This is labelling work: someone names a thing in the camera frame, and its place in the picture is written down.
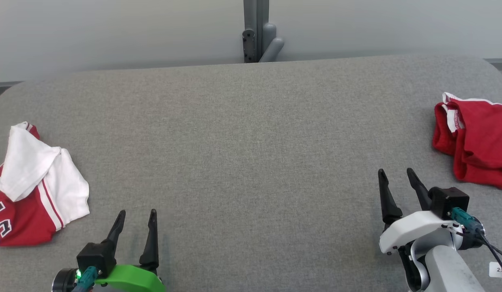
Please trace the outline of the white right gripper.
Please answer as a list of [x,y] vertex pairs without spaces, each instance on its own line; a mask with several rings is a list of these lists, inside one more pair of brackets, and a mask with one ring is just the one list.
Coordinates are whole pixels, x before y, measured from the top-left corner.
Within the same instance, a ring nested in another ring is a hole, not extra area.
[[422,211],[416,211],[403,218],[402,210],[396,205],[389,189],[389,181],[383,169],[378,171],[379,199],[381,202],[383,233],[379,248],[387,254],[396,248],[413,243],[415,254],[424,254],[435,246],[447,246],[458,251],[463,237],[458,235],[462,228],[453,220],[442,220],[430,210],[429,191],[412,168],[407,168],[411,187],[417,194]]

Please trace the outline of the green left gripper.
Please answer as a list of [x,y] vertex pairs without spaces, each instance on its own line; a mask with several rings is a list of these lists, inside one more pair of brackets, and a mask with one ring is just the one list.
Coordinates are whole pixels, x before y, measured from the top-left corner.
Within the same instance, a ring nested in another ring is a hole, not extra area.
[[[119,235],[123,231],[126,211],[117,215],[107,236],[108,251],[115,257]],[[117,265],[106,278],[95,281],[95,292],[165,292],[166,287],[157,275],[159,266],[157,211],[152,209],[147,224],[149,232],[140,266]]]

